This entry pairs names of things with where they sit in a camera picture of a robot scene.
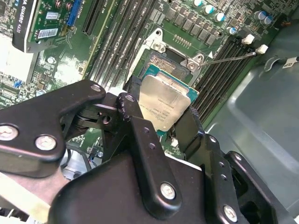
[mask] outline electrolytic capacitor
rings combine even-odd
[[[261,20],[261,24],[269,25],[273,22],[272,16],[266,16],[263,20]]]
[[[193,4],[193,7],[198,7],[202,4],[202,0],[193,0],[192,4]]]
[[[214,17],[216,22],[222,22],[225,19],[224,13],[217,13]]]
[[[228,34],[230,34],[230,35],[235,35],[236,32],[237,32],[237,29],[234,28],[234,27],[227,27],[227,28],[226,28],[226,32],[227,32]]]
[[[203,13],[208,15],[211,14],[214,11],[214,7],[212,5],[206,5],[203,8]]]
[[[266,18],[266,12],[264,11],[256,11],[254,13],[254,19],[255,20],[264,20]]]

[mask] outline white label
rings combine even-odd
[[[38,39],[45,38],[45,37],[51,37],[56,36],[58,32],[58,28],[56,29],[42,29],[39,31]]]
[[[47,12],[46,19],[47,20],[56,20],[56,19],[58,19],[58,15],[59,15],[59,13]]]

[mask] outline black bracket arm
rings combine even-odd
[[[83,80],[1,110],[0,171],[29,177],[55,173],[65,153],[61,121],[105,95],[102,87]]]

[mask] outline silver screw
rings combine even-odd
[[[134,102],[134,98],[131,95],[126,95],[125,98],[131,102]]]
[[[17,137],[19,134],[18,130],[15,127],[10,125],[0,126],[0,140],[1,141],[10,141]]]
[[[232,221],[234,223],[236,223],[238,221],[237,214],[232,209],[232,207],[230,207],[229,205],[225,205],[223,207],[223,211],[230,221]]]
[[[102,158],[102,157],[103,157],[103,155],[104,155],[104,153],[103,153],[103,152],[98,152],[98,157]]]
[[[241,156],[239,156],[238,154],[235,154],[235,157],[237,158],[238,161],[242,160]]]
[[[166,197],[169,200],[172,200],[176,196],[176,192],[173,189],[173,187],[167,183],[161,184],[161,193],[164,197]]]
[[[98,85],[92,85],[90,88],[92,88],[94,91],[101,92],[101,89]]]
[[[56,140],[48,135],[40,136],[36,139],[36,147],[40,150],[49,151],[56,146]]]
[[[217,140],[213,136],[210,136],[210,140],[215,143],[217,142]]]

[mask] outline capacitor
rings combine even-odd
[[[227,28],[226,28],[226,32],[227,32],[228,34],[230,34],[230,35],[235,35],[236,32],[237,32],[237,29],[234,28],[234,27],[227,27]]]
[[[224,13],[217,13],[214,17],[216,22],[222,22],[225,19]]]
[[[214,7],[212,5],[206,5],[203,8],[203,13],[208,15],[211,14],[214,11]]]
[[[193,7],[198,7],[202,4],[202,0],[193,0],[192,4]]]
[[[47,93],[46,90],[38,90],[38,91],[36,91],[36,96],[38,97],[38,96],[41,96],[46,93]]]
[[[254,13],[254,19],[255,20],[264,20],[266,18],[266,12],[264,11],[256,11]]]
[[[272,16],[266,16],[263,20],[261,20],[261,24],[269,25],[273,22]]]

